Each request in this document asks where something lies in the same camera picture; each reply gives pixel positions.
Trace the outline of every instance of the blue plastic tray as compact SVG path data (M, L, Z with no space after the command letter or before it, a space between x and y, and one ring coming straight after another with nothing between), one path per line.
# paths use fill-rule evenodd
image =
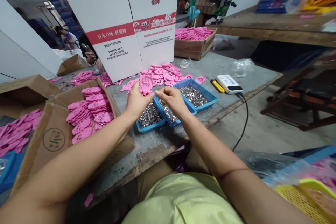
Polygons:
M24 156L24 154L11 151L2 157L8 161L0 177L0 193L13 186Z
M218 101L218 97L217 96L215 96L213 93L211 93L206 88L202 87L194 79L188 79L188 80L176 83L174 85L174 88L180 89L180 88L182 88L184 86L190 86L192 88L197 89L198 91L200 91L202 93L202 95L204 95L205 98L208 99L208 101L209 101L208 103L203 104L202 106L199 106L199 107L195 107L184 95L182 95L183 98L184 98L184 100L186 101L186 103L189 103L189 105L191 105L192 107L194 107L197 112L200 112L203 109L211 107L213 104L215 104L216 101Z
M138 131L141 132L142 134L146 134L147 132L149 132L149 131L151 131L151 130L157 128L157 127L162 126L162 125L165 124L166 121L167 121L167 120L165 119L165 117L162 115L161 111L160 111L160 107L161 107L161 106L158 106L158 105L156 104L154 98L153 98L153 102L154 102L155 107L158 109L158 111L159 111L159 113L160 113L160 115L161 115L161 117L162 117L162 120L159 121L159 122L157 122L157 123L154 123L154 124L152 124L152 125L149 125L149 126L147 126L147 127L145 127L145 128L141 128L141 125L140 125L140 123L139 123L139 120L137 120L137 122L136 122L136 126L137 126L137 128L138 128Z
M161 104L159 102L159 99L158 99L158 97L156 95L154 95L154 102L155 102L156 107L159 108L159 112L160 112L161 116L163 118L165 118L165 120L167 121L167 123L169 124L170 127L174 127L174 126L176 126L176 125L178 125L178 124L181 123L181 120L176 120L175 122L171 122L170 121L169 117L165 113L165 111L164 111L163 107L161 106ZM189 109L189 111L193 115L196 115L197 114L197 110L195 109L195 107L190 102L188 103L185 100L184 100L184 102L185 102L185 105L187 106L187 108Z

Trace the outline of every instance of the hand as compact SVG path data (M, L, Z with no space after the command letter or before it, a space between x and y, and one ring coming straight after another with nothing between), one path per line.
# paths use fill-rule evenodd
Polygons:
M89 48L90 51L86 52L85 55L88 57L88 58L92 58L92 59L95 59L96 55L93 53L93 51Z
M134 116L135 120L140 118L147 105L153 100L154 96L153 94L142 96L139 91L139 86L139 81L134 83L128 94L127 105L125 108L125 112L128 112L130 115Z
M98 67L99 71L102 71L103 63L102 63L102 61L100 60L100 58L97 60L97 67Z
M180 120L183 115L190 114L181 92L176 88L164 87L160 91L156 90L155 94L162 100L162 104L167 104L173 114Z

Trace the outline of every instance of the yellow plastic basket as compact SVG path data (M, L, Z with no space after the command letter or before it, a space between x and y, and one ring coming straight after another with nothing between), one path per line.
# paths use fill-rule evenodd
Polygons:
M336 195L322 182L305 178L297 186L279 185L274 190L317 223L336 223Z

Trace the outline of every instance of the wooden shelf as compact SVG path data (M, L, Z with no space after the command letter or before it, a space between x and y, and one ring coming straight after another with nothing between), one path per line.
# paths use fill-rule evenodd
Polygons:
M322 31L323 24L336 18L335 13L301 18L310 14L256 13L256 9L257 6L253 6L225 17L219 25L208 27L217 28L218 34L336 47L336 33Z

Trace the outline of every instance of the wooden table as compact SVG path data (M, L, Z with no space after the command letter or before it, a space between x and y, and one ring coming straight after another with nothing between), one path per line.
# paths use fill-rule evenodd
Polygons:
M173 65L180 67L181 61L181 58L175 58ZM184 75L192 74L194 78L206 75L215 78L216 75L220 74L230 74L233 76L231 71L231 64L233 61L234 60L231 58L208 52L202 60L192 61L188 68L181 69L181 73ZM71 78L76 74L77 73L72 73L68 76L64 76L63 80L59 81L59 83L64 81L69 83ZM281 76L282 74L278 72L256 66L255 70L249 74L248 78L237 78L236 81L244 88L243 93L245 94L245 98L246 100L249 100ZM196 117L206 127L214 125L242 104L242 101L235 95L218 93L210 81L206 81L202 85L219 97L219 101L211 108L196 114ZM127 92L120 92L121 88L122 85L112 85L109 86L107 90L113 95L117 106L122 112L126 107ZM151 166L186 144L189 140L182 125L170 128L167 123L161 128L154 129L146 134L139 133L134 124L130 133L135 141L135 149L118 163L102 172L94 180L84 185L71 199L68 208L68 216L75 216L76 214L95 206L113 191L116 191L139 176ZM84 202L89 193L94 193L94 198L89 207L84 208Z
M256 13L256 9L257 6L253 6L225 17L219 25L208 27L217 28L218 34L336 47L336 33L323 32L322 27L336 18L334 13L302 18L302 15L305 17L310 14Z

